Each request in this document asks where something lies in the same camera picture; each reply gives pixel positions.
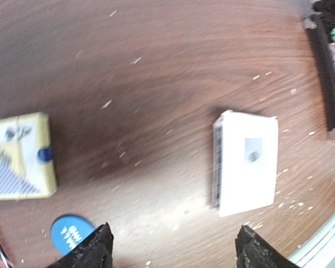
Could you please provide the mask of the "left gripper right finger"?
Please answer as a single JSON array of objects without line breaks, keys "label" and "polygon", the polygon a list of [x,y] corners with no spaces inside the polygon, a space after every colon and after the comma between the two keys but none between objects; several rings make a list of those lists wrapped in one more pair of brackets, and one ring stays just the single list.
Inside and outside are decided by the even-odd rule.
[{"label": "left gripper right finger", "polygon": [[276,251],[251,227],[242,225],[235,239],[237,267],[299,268]]}]

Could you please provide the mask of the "white card deck box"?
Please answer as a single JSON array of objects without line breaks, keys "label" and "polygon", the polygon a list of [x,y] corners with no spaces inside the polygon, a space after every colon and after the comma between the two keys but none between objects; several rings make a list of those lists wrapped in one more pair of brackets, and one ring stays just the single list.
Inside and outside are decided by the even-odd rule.
[{"label": "white card deck box", "polygon": [[213,208],[220,217],[274,203],[279,124],[276,117],[223,112],[213,124]]}]

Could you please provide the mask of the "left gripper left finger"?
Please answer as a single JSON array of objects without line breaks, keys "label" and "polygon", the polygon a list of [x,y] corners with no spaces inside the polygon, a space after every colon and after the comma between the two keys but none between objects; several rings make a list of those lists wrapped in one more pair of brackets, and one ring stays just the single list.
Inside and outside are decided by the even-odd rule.
[{"label": "left gripper left finger", "polygon": [[112,268],[113,240],[109,224],[102,224],[75,249],[47,268]]}]

